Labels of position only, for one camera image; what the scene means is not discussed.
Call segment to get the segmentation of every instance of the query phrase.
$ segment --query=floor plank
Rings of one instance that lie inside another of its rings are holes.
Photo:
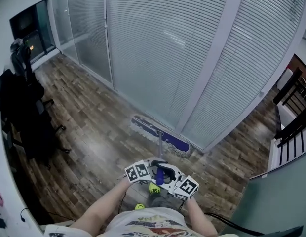
[[[54,99],[55,104],[48,109],[53,125],[67,127],[59,133],[60,140],[72,151],[68,155],[55,153],[50,171],[35,160],[27,162],[22,152],[19,158],[45,209],[77,219],[117,183],[125,167],[156,154],[157,145],[129,128],[130,118],[139,113],[136,109],[65,56],[47,61],[36,75],[45,88],[45,99]],[[205,212],[230,218],[248,178],[266,171],[269,144],[276,129],[272,103],[275,95],[276,90],[271,90],[208,153],[195,150],[188,159],[164,155],[170,164],[200,183],[195,197]],[[133,186],[122,210],[131,210],[137,202],[145,201],[145,190]],[[213,222],[218,230],[223,228],[220,222]]]

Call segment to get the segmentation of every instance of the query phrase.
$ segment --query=white desk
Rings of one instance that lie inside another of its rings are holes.
[[[1,217],[7,224],[6,229],[0,228],[0,237],[40,237],[43,236],[39,225],[29,212],[22,212],[26,222],[20,219],[20,212],[26,205],[17,189],[8,163],[1,130],[0,121],[0,195],[3,207],[0,206]]]

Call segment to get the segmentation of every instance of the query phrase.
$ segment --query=neon yellow shoe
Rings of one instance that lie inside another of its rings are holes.
[[[142,204],[142,203],[139,203],[135,206],[134,210],[142,210],[142,209],[145,209],[145,205]]]
[[[157,186],[156,184],[154,183],[150,183],[149,184],[149,192],[152,193],[160,193],[161,192],[161,188],[159,186]]]

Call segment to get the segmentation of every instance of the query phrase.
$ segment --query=person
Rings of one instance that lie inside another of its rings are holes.
[[[160,187],[150,183],[149,208],[138,204],[134,211],[120,213],[108,224],[105,232],[99,230],[112,214],[122,196],[132,184],[122,179],[109,192],[98,199],[75,223],[69,227],[48,225],[45,237],[159,237],[159,236],[205,236],[216,237],[218,232],[206,218],[194,198],[186,206],[191,221],[189,229],[182,214],[170,208],[160,195]]]

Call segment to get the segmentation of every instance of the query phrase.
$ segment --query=black and white square marker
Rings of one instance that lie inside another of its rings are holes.
[[[128,168],[125,172],[127,173],[130,182],[138,178],[133,167]]]
[[[145,168],[144,164],[135,165],[135,168],[138,172],[139,177],[144,177],[148,175],[147,169]]]
[[[197,191],[198,191],[198,188],[193,191],[193,193],[191,194],[191,198],[193,197],[193,195],[196,194]]]
[[[197,183],[194,183],[191,180],[186,179],[179,187],[179,189],[183,190],[184,192],[190,195],[193,192],[193,190],[197,187],[197,185],[198,185]]]
[[[135,184],[146,184],[148,181],[147,180],[139,180],[139,181],[135,181]]]
[[[181,200],[188,200],[188,197],[187,197],[187,196],[180,195],[180,194],[176,194],[176,193],[175,193],[175,197],[176,197],[176,198],[179,198],[179,199],[181,199]]]

